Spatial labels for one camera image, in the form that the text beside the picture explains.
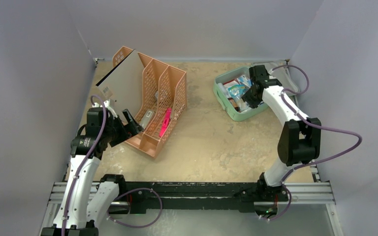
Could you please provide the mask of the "blue wipes packet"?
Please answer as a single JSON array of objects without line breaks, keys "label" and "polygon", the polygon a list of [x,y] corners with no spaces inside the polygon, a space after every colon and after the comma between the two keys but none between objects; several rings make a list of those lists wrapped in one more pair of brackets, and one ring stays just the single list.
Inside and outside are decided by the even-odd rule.
[{"label": "blue wipes packet", "polygon": [[249,87],[245,85],[233,85],[227,88],[229,95],[235,100],[239,101],[242,100],[242,96],[248,91]]}]

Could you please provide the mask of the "brown bottle orange cap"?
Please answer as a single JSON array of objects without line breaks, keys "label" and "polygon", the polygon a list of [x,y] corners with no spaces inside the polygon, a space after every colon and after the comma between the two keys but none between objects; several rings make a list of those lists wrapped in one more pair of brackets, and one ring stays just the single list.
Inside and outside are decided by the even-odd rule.
[{"label": "brown bottle orange cap", "polygon": [[240,107],[234,99],[230,98],[228,101],[231,103],[236,112],[240,112]]}]

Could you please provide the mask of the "small white plastic bottle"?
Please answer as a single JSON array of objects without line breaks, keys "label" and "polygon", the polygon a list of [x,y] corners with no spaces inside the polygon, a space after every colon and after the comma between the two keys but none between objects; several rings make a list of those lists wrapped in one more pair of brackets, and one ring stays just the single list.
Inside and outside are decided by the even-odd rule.
[{"label": "small white plastic bottle", "polygon": [[227,93],[228,91],[227,91],[227,89],[224,87],[224,85],[223,85],[222,83],[218,83],[217,85],[218,85],[220,91],[223,93],[223,95],[225,95],[225,97],[228,97],[228,93]]}]

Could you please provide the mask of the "mint green storage case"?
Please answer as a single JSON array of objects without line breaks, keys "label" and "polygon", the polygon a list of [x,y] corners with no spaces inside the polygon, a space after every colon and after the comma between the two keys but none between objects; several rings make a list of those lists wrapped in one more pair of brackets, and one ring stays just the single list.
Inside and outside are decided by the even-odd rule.
[{"label": "mint green storage case", "polygon": [[[214,79],[214,85],[213,85],[213,92],[216,96],[218,102],[220,103],[222,109],[229,115],[229,117],[233,121],[244,121],[246,119],[249,119],[265,110],[268,109],[268,105],[265,103],[261,103],[258,108],[252,109],[247,108],[246,110],[242,112],[236,112],[235,109],[232,107],[231,103],[228,101],[228,97],[225,97],[223,93],[220,91],[218,87],[218,83],[225,84],[226,82],[229,82],[231,80],[236,80],[239,76],[245,75],[246,77],[249,77],[249,65],[244,65],[235,69],[232,69],[230,71],[227,71],[219,76],[217,76]],[[299,91],[298,86],[292,81],[289,70],[287,68],[284,69],[277,69],[277,71],[274,72],[273,76],[275,76],[285,88],[289,88],[295,92]]]}]

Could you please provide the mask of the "alcohol wipes bag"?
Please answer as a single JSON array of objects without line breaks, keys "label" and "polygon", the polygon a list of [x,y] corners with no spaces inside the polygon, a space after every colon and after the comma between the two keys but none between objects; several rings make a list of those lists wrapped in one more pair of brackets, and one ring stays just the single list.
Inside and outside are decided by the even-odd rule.
[{"label": "alcohol wipes bag", "polygon": [[236,80],[238,81],[239,84],[244,85],[247,88],[250,88],[252,86],[251,80],[245,75],[239,76]]}]

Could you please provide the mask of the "white gauze pad packet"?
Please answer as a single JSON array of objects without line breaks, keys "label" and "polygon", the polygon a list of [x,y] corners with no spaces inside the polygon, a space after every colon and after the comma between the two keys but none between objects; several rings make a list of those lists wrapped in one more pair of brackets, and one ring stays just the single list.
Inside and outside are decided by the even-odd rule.
[{"label": "white gauze pad packet", "polygon": [[232,87],[232,86],[234,86],[234,85],[238,85],[239,83],[236,81],[236,80],[231,80],[231,81],[229,81],[229,82],[226,82],[225,84],[223,84],[223,86],[225,87],[225,88],[230,88],[230,87]]}]

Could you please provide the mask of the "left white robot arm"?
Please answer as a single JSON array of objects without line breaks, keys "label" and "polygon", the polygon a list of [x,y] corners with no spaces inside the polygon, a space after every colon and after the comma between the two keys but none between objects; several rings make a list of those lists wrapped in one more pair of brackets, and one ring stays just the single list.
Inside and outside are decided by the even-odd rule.
[{"label": "left white robot arm", "polygon": [[126,197],[124,177],[115,174],[106,174],[101,189],[90,197],[96,170],[107,147],[114,147],[144,130],[128,109],[122,113],[126,124],[110,106],[96,103],[88,109],[86,123],[70,144],[70,172],[59,211],[52,225],[42,228],[41,235],[97,236],[111,201]]}]

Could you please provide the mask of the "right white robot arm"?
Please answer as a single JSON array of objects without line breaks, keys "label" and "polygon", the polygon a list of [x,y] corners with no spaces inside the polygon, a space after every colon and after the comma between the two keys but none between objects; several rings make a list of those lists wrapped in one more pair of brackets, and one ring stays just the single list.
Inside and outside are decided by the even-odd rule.
[{"label": "right white robot arm", "polygon": [[260,176],[257,195],[268,200],[290,176],[294,168],[306,165],[320,155],[321,124],[318,118],[310,118],[289,98],[289,90],[284,88],[263,65],[249,68],[252,86],[242,96],[242,100],[252,108],[266,104],[274,112],[283,126],[277,146],[278,159],[270,169]]}]

